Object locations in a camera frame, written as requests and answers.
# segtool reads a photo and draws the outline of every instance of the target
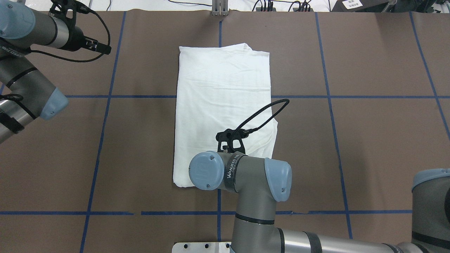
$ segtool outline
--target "white metal plate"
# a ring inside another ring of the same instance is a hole
[[[230,253],[230,244],[231,242],[176,243],[172,247],[172,253]]]

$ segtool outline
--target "sticker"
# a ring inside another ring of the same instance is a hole
[[[345,8],[347,9],[354,9],[363,6],[363,4],[360,2],[360,0],[346,0],[342,1]]]

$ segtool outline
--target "white cloth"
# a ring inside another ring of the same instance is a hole
[[[218,132],[237,128],[271,102],[269,53],[253,51],[247,44],[180,47],[176,95],[173,181],[190,187],[191,159],[200,152],[217,151]],[[243,129],[258,127],[271,115],[269,108]],[[246,154],[272,158],[277,124],[272,119],[243,139]]]

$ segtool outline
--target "metal bracket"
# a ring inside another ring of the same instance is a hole
[[[228,0],[212,0],[213,16],[228,16]]]
[[[230,253],[231,242],[176,243],[172,253]]]

